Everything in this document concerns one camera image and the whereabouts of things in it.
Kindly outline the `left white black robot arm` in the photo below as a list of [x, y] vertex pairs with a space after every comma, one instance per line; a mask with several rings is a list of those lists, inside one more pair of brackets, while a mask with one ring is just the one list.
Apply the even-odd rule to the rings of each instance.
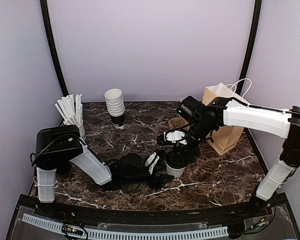
[[128, 153], [111, 164], [101, 161], [81, 138], [75, 125], [46, 128], [36, 135], [31, 165], [36, 169], [37, 197], [41, 210], [50, 218], [61, 213], [55, 200], [56, 173], [67, 173], [76, 165], [105, 191], [119, 190], [122, 185], [146, 182], [150, 189], [161, 189], [174, 179], [173, 175], [156, 175], [154, 166], [166, 157], [162, 149], [147, 160], [136, 153]]

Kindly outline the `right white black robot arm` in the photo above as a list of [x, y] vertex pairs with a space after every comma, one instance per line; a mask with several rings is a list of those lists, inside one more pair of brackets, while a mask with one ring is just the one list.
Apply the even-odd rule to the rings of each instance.
[[245, 213], [256, 217], [285, 180], [300, 167], [300, 108], [278, 109], [252, 105], [235, 97], [216, 97], [208, 105], [192, 96], [185, 98], [178, 113], [191, 125], [188, 131], [180, 128], [165, 133], [164, 138], [179, 143], [174, 150], [187, 165], [194, 149], [203, 140], [210, 139], [219, 128], [242, 127], [266, 132], [284, 139], [282, 152], [264, 179], [259, 183], [252, 201], [245, 205]]

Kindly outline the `black coffee cup lid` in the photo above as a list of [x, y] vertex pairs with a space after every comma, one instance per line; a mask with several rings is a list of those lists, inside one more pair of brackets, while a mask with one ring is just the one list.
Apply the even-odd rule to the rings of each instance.
[[189, 161], [186, 160], [181, 153], [175, 151], [168, 152], [165, 162], [173, 169], [182, 169], [189, 164]]

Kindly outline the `stack of paper cups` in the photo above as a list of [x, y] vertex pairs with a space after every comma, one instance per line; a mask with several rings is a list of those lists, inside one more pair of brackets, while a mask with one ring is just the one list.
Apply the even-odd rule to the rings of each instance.
[[109, 89], [104, 93], [104, 98], [112, 124], [117, 129], [123, 129], [125, 124], [123, 92], [118, 88]]

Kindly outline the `white paper coffee cup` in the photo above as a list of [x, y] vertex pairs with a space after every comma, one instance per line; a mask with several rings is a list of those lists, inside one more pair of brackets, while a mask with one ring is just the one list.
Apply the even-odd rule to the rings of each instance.
[[180, 178], [183, 175], [185, 168], [186, 167], [175, 168], [166, 163], [166, 173], [173, 176], [175, 179]]

